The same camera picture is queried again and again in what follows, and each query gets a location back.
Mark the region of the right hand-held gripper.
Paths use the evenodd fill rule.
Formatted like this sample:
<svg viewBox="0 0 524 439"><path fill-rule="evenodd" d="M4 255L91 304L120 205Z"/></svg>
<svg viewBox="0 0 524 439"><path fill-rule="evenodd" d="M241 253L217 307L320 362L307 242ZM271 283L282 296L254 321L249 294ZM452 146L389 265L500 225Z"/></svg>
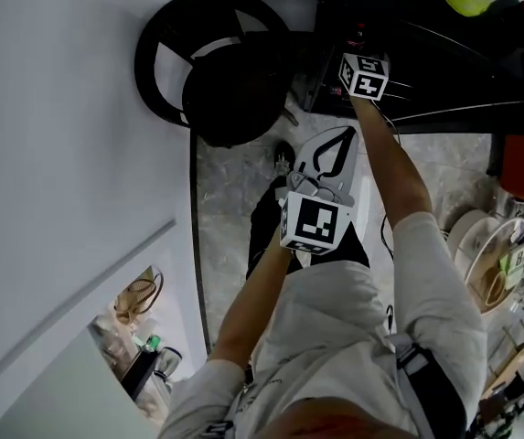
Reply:
<svg viewBox="0 0 524 439"><path fill-rule="evenodd" d="M344 53L338 77L351 97L379 101L390 76L390 65L385 59Z"/></svg>

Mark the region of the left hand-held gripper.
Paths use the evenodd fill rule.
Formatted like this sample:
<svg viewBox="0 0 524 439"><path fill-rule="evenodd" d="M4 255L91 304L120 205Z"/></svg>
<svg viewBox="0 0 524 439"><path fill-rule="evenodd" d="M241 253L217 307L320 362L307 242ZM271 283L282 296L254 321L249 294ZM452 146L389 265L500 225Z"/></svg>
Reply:
<svg viewBox="0 0 524 439"><path fill-rule="evenodd" d="M358 131L338 126L306 141L279 192L280 245L369 265L364 239L370 179L356 174Z"/></svg>

